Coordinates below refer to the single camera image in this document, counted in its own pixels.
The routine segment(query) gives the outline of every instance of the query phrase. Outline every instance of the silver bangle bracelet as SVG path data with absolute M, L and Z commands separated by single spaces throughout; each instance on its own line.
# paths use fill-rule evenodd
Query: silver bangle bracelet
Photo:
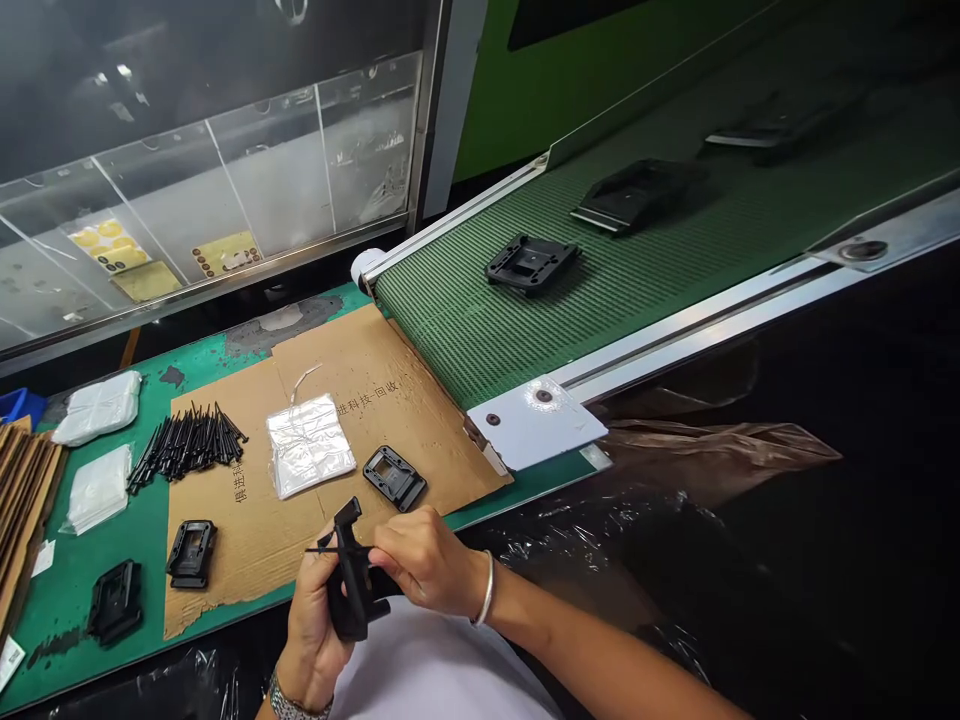
M 493 604 L 493 553 L 489 550 L 484 550 L 487 554 L 487 558 L 490 560 L 490 576 L 487 578 L 487 595 L 483 599 L 483 609 L 480 610 L 480 614 L 477 616 L 476 620 L 471 620 L 470 624 L 474 627 L 483 625 L 487 620 L 487 615 L 490 612 L 490 606 Z

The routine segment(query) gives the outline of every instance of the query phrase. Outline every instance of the white plastic bag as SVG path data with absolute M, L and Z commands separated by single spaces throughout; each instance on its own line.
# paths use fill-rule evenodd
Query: white plastic bag
M 329 394 L 271 415 L 267 431 L 281 500 L 357 467 Z
M 77 447 L 132 423 L 140 408 L 140 381 L 140 373 L 130 370 L 77 390 L 67 402 L 67 416 L 53 431 L 53 441 Z
M 67 520 L 60 532 L 83 535 L 126 508 L 126 483 L 132 464 L 130 446 L 121 445 L 77 470 L 70 488 Z

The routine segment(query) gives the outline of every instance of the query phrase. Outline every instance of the round sticker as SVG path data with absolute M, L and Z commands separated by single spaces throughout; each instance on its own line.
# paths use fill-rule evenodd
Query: round sticker
M 123 227 L 116 220 L 106 220 L 100 223 L 97 232 L 104 237 L 117 237 L 123 232 Z
M 100 236 L 93 230 L 84 230 L 73 236 L 73 240 L 80 247 L 93 247 L 100 242 Z

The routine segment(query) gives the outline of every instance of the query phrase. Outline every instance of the green mesh belt surface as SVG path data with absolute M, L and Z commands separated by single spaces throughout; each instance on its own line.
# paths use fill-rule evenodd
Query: green mesh belt surface
M 706 159 L 711 178 L 684 211 L 633 236 L 611 239 L 569 216 L 597 180 L 644 157 L 693 158 L 701 139 L 744 104 L 789 84 L 798 67 L 829 63 L 828 44 L 811 38 L 829 18 L 817 22 L 765 42 L 379 278 L 378 300 L 461 408 L 748 280 L 854 215 L 960 166 L 949 93 L 897 88 L 874 93 L 861 120 L 782 165 Z M 518 232 L 583 249 L 542 298 L 524 299 L 484 276 Z

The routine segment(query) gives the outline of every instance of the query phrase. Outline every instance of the wristwatch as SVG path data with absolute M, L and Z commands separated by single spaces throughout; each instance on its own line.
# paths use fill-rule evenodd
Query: wristwatch
M 284 697 L 280 683 L 277 682 L 277 669 L 274 668 L 270 677 L 270 707 L 273 708 L 277 720 L 327 720 L 333 709 L 333 698 L 330 698 L 330 702 L 319 715 L 307 712 L 293 700 Z

